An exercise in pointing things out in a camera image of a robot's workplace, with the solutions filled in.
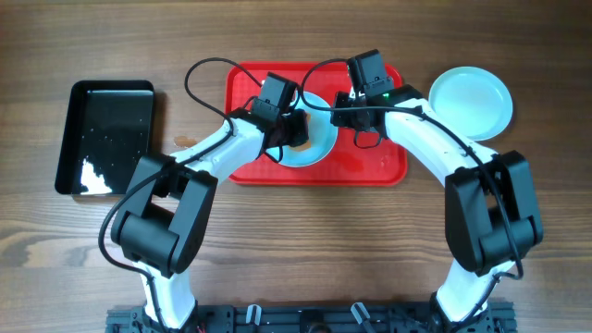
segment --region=round white plate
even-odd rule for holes
[[[312,105],[330,107],[325,100],[311,92],[304,92],[304,95],[306,96],[306,102]],[[328,111],[312,109],[306,106],[302,99],[298,102],[296,108],[302,109],[311,115],[308,122],[308,139],[311,142],[311,147],[297,152],[289,146],[284,146],[284,157],[279,163],[285,167],[308,167],[325,158],[333,149],[337,141],[338,128],[331,125],[331,113]],[[279,158],[279,148],[270,148],[267,149],[267,152],[274,158]]]
[[[503,132],[512,119],[512,98],[495,75],[481,68],[453,68],[434,82],[429,103],[442,119],[475,141]]]

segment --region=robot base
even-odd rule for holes
[[[512,306],[511,302],[490,302],[477,322],[458,332],[515,333],[517,323]],[[429,302],[366,305],[365,308],[376,333],[429,333],[426,324],[430,316]],[[249,314],[251,324],[247,324],[248,308],[207,305],[196,306],[196,309],[184,328],[171,332],[200,332],[199,324],[203,333],[308,333],[313,323],[324,323],[332,333],[367,333],[358,325],[348,306],[266,307],[258,320],[254,319],[255,314]],[[105,333],[159,331],[156,322],[150,320],[141,306],[107,312]]]

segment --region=table surface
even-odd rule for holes
[[[144,302],[140,278],[97,249],[114,199],[54,190],[76,81],[150,80],[160,92],[154,141],[169,154],[176,137],[199,141],[220,125],[183,91],[195,61],[320,61],[373,48],[424,93],[457,66],[506,83],[513,122],[485,144],[529,160],[545,239],[524,260],[524,281],[504,281],[494,297],[515,302],[523,332],[592,327],[588,3],[95,2],[0,5],[0,331],[101,332],[107,309]],[[191,86],[222,105],[228,70],[205,66]],[[202,304],[427,300],[450,267],[443,217],[441,186],[412,156],[391,188],[226,181],[192,288]]]

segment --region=food item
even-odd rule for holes
[[[311,123],[311,114],[309,114],[309,113],[306,113],[306,123],[307,124]],[[301,144],[296,147],[290,147],[290,149],[293,150],[294,152],[303,152],[312,146],[313,146],[313,144],[311,143],[310,134],[309,134],[308,140],[304,144]]]

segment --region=black rectangular tray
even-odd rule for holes
[[[154,87],[147,80],[82,80],[70,94],[55,176],[61,194],[123,194],[150,151]]]

